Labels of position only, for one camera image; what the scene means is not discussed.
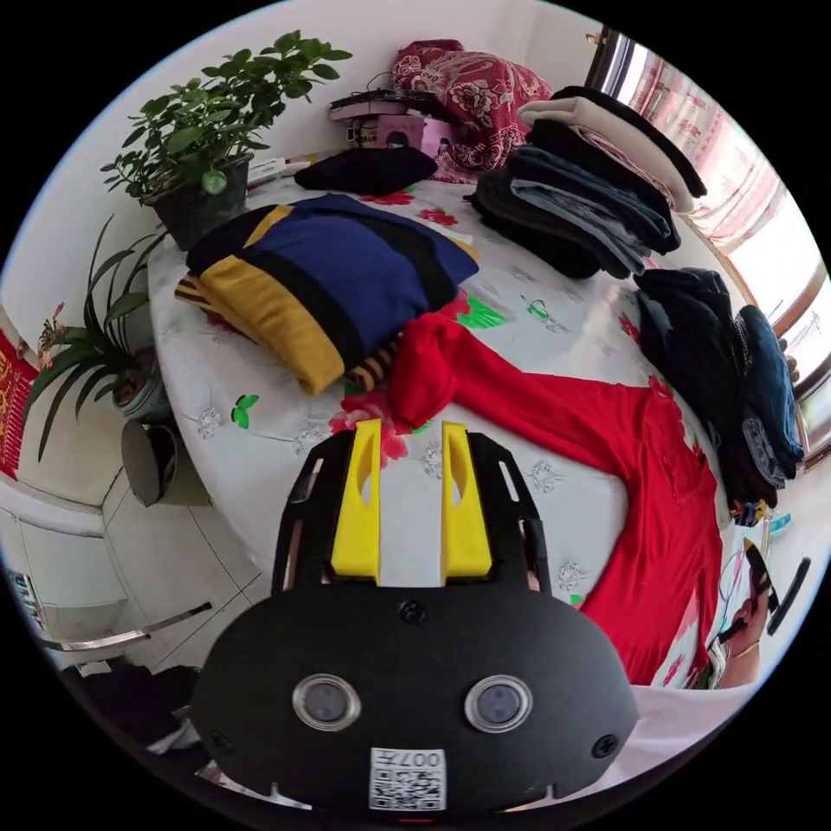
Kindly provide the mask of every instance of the black knit hat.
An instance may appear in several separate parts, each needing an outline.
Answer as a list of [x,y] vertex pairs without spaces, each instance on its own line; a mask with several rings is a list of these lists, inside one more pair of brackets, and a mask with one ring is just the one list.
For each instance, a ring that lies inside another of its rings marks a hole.
[[388,196],[429,179],[437,170],[435,161],[415,147],[353,147],[298,171],[294,181],[308,190]]

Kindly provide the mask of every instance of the green leafy plant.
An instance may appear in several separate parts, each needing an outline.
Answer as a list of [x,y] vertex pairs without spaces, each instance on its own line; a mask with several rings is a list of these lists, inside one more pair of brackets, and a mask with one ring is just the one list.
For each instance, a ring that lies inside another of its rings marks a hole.
[[[58,408],[70,389],[84,376],[87,378],[75,401],[76,418],[90,393],[102,381],[107,381],[107,383],[95,393],[95,401],[112,392],[116,403],[119,405],[127,403],[141,389],[152,365],[152,355],[148,356],[146,351],[135,354],[131,351],[126,335],[126,318],[148,301],[146,293],[133,291],[133,283],[147,269],[147,257],[166,234],[144,236],[136,240],[129,248],[107,257],[101,264],[98,264],[101,242],[112,220],[113,218],[110,217],[105,222],[98,241],[95,243],[87,276],[87,297],[83,309],[84,325],[65,326],[59,323],[58,315],[63,309],[62,303],[58,305],[52,319],[47,320],[43,325],[43,333],[38,343],[38,369],[40,371],[32,383],[26,406],[23,409],[24,426],[32,404],[41,394],[61,378],[63,378],[63,383],[55,393],[43,424],[41,444],[37,452],[38,461],[43,458],[43,451],[46,449],[49,432]],[[147,240],[150,242],[136,256],[126,276],[124,286],[116,296],[115,284],[119,268],[125,265],[129,258],[136,254],[139,245]],[[110,274],[110,284],[106,293],[106,311],[103,319],[100,319],[95,308],[93,292],[107,274]]]
[[[147,200],[180,184],[201,183],[209,194],[225,190],[222,168],[252,150],[266,150],[260,132],[286,109],[284,99],[306,98],[316,83],[334,81],[332,61],[351,58],[317,38],[289,32],[258,55],[241,49],[218,67],[205,67],[172,92],[147,101],[131,116],[133,130],[111,164],[110,190],[124,185]],[[144,139],[142,150],[128,150]]]

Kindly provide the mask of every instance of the red shirt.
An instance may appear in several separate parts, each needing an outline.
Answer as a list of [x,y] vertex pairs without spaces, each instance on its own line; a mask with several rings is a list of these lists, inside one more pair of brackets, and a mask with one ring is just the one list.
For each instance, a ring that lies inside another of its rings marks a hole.
[[[626,485],[626,524],[582,611],[615,644],[632,684],[649,685],[667,657],[694,591],[699,646],[718,603],[722,543],[716,480],[703,451],[684,442],[671,390],[524,373],[463,326],[428,314],[407,324],[390,379],[394,414],[421,427],[454,402],[528,441]],[[586,505],[590,521],[591,508]],[[556,528],[547,528],[549,539]]]

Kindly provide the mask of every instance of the qr code label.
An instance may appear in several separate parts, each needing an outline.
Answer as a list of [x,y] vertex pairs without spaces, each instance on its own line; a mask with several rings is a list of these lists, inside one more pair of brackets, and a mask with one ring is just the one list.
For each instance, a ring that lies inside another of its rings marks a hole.
[[378,811],[443,811],[447,804],[444,750],[373,747],[370,808]]

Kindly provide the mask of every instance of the red garment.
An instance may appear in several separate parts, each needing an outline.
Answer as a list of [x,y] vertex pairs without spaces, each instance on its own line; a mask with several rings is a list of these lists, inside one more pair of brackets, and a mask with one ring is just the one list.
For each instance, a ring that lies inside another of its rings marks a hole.
[[435,93],[468,128],[466,138],[439,154],[439,170],[432,176],[462,184],[476,182],[469,171],[501,167],[528,133],[517,110],[551,97],[551,87],[527,67],[487,52],[468,52],[450,40],[414,41],[402,49],[392,67],[392,84]]
[[640,388],[526,374],[463,326],[429,314],[404,328],[389,395],[394,416],[414,428],[454,402],[622,479],[626,524],[582,611],[615,644],[629,681],[649,685],[697,590],[693,670],[706,667],[722,553],[716,480],[700,448],[684,443],[680,410],[663,382],[653,377]]

